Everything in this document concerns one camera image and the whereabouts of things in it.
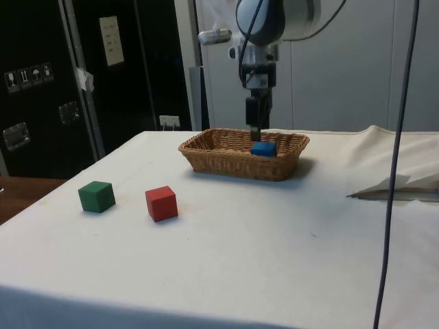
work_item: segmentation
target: door frame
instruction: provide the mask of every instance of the door frame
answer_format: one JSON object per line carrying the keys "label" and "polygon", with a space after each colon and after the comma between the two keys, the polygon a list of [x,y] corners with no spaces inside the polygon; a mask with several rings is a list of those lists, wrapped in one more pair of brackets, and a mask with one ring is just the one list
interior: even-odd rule
{"label": "door frame", "polygon": [[82,52],[81,39],[76,23],[75,11],[73,9],[72,0],[58,0],[62,24],[66,34],[66,41],[69,47],[69,54],[72,63],[73,74],[76,78],[76,85],[78,87],[78,95],[81,101],[82,114],[86,123],[88,137],[91,148],[93,150],[93,157],[95,161],[102,159],[106,153],[104,149],[104,142],[102,140],[99,121],[97,120],[95,104],[93,101],[93,91],[90,86],[86,86],[83,92],[78,75],[78,68],[86,70],[84,53]]}
{"label": "door frame", "polygon": [[177,16],[178,35],[180,38],[181,56],[183,60],[183,68],[185,70],[185,81],[187,100],[189,104],[189,113],[191,116],[192,130],[196,131],[200,125],[197,124],[195,115],[200,109],[194,104],[192,86],[191,69],[201,65],[201,54],[198,48],[197,19],[195,15],[195,0],[174,0]]}

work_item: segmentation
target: black cable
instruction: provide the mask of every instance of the black cable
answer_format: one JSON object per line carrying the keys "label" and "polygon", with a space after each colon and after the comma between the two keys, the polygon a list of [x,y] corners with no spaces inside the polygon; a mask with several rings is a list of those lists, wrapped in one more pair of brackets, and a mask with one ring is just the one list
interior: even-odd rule
{"label": "black cable", "polygon": [[307,39],[313,38],[314,36],[319,34],[321,31],[326,29],[329,24],[331,24],[331,22],[334,20],[334,18],[337,17],[337,15],[340,12],[340,10],[342,10],[344,5],[346,5],[346,2],[347,2],[347,0],[343,0],[343,2],[340,4],[338,9],[331,16],[331,18],[325,24],[323,24],[323,26],[320,29],[318,29],[317,31],[313,32],[312,34],[310,34],[308,36],[304,36],[303,38],[290,39],[290,40],[287,40],[287,41],[302,41],[302,40],[307,40]]}
{"label": "black cable", "polygon": [[239,79],[243,83],[244,83],[244,80],[242,78],[242,62],[244,61],[244,54],[246,52],[247,44],[248,44],[248,41],[250,40],[250,35],[253,31],[254,22],[256,22],[256,18],[258,17],[259,10],[261,9],[262,3],[263,3],[263,0],[259,0],[258,6],[256,7],[256,10],[254,11],[252,21],[250,22],[250,26],[248,28],[246,39],[244,40],[244,44],[242,45],[241,53],[239,54],[238,72],[239,72]]}
{"label": "black cable", "polygon": [[378,327],[379,327],[379,318],[380,318],[380,314],[381,314],[381,306],[383,304],[385,279],[387,276],[387,268],[388,268],[388,263],[389,263],[390,224],[392,222],[392,208],[393,208],[393,199],[394,199],[394,192],[395,192],[396,168],[398,167],[399,145],[401,144],[401,134],[403,131],[405,105],[407,103],[407,94],[408,94],[408,89],[409,89],[410,71],[411,71],[411,67],[412,67],[414,43],[415,43],[415,39],[416,39],[416,30],[418,28],[419,0],[414,0],[414,1],[415,1],[415,4],[414,4],[414,10],[413,10],[413,19],[412,19],[412,32],[411,32],[411,36],[410,36],[407,61],[405,63],[405,72],[404,72],[404,80],[403,80],[403,94],[401,97],[401,107],[399,108],[398,125],[396,127],[395,143],[394,143],[393,157],[392,157],[392,169],[390,171],[389,196],[388,196],[388,202],[387,202],[387,213],[385,215],[383,267],[381,270],[381,280],[379,283],[377,309],[375,311],[375,320],[374,320],[374,324],[373,324],[374,329],[378,329]]}

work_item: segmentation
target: sticker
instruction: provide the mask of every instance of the sticker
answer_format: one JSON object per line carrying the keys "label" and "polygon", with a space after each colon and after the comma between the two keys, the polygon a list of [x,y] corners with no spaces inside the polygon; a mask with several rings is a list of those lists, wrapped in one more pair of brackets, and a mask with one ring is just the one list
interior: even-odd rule
{"label": "sticker", "polygon": [[32,87],[32,81],[29,73],[29,69],[19,69],[17,71],[17,75],[19,76],[20,86],[22,89],[26,89]]}
{"label": "sticker", "polygon": [[37,86],[39,84],[42,84],[44,82],[43,80],[43,72],[41,70],[40,65],[34,65],[30,67],[30,75],[32,83]]}
{"label": "sticker", "polygon": [[41,64],[43,69],[43,79],[45,82],[50,82],[54,80],[54,72],[52,71],[52,65],[50,63]]}
{"label": "sticker", "polygon": [[107,66],[123,63],[123,50],[121,36],[119,34],[119,24],[117,17],[104,17],[99,19],[101,25],[102,40],[104,41],[105,56]]}
{"label": "sticker", "polygon": [[16,71],[5,73],[5,81],[9,93],[15,93],[20,90],[20,83]]}

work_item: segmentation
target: paper sheet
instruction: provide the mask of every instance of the paper sheet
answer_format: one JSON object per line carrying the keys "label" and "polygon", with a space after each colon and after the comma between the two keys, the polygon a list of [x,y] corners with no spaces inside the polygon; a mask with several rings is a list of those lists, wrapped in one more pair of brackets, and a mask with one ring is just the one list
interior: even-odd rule
{"label": "paper sheet", "polygon": [[105,56],[107,65],[112,66],[125,61],[119,34],[117,17],[104,17],[99,19],[101,25],[102,40],[104,41]]}

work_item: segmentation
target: metal pole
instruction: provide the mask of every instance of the metal pole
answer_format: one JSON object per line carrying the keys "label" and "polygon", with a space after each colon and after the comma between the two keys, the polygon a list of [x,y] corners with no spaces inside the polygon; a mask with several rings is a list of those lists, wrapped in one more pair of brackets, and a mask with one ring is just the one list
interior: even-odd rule
{"label": "metal pole", "polygon": [[72,47],[72,44],[71,44],[70,33],[69,33],[69,26],[67,25],[67,18],[66,18],[66,14],[64,12],[64,4],[63,4],[62,0],[58,0],[58,5],[60,7],[62,24],[64,25],[64,33],[65,33],[65,36],[66,36],[67,46],[69,48],[69,55],[70,55],[72,69],[73,69],[73,74],[76,77],[76,86],[78,88],[78,95],[80,97],[80,103],[81,103],[81,108],[82,108],[82,115],[84,117],[85,125],[87,127],[88,139],[90,140],[90,146],[91,146],[91,150],[93,152],[93,158],[95,159],[95,161],[98,161],[99,160],[99,156],[97,155],[97,148],[96,148],[96,144],[95,144],[95,139],[93,137],[93,131],[91,129],[90,119],[89,119],[88,114],[87,114],[87,107],[85,105],[84,95],[82,94],[82,89],[81,89],[81,87],[79,85],[78,76],[76,74],[75,54],[73,53],[73,47]]}
{"label": "metal pole", "polygon": [[[84,54],[82,53],[82,45],[78,25],[76,24],[75,11],[73,9],[72,0],[58,0],[60,5],[64,2],[65,12],[67,13],[67,23],[70,31],[71,42],[73,43],[73,53],[75,54],[75,63],[77,67],[86,71]],[[87,88],[85,91],[86,109],[88,110],[88,117],[90,118],[90,127],[93,134],[93,138],[96,144],[98,158],[103,158],[105,154],[104,142],[102,141],[101,130],[99,127],[99,121],[97,120],[95,102],[93,101],[93,92]]]}

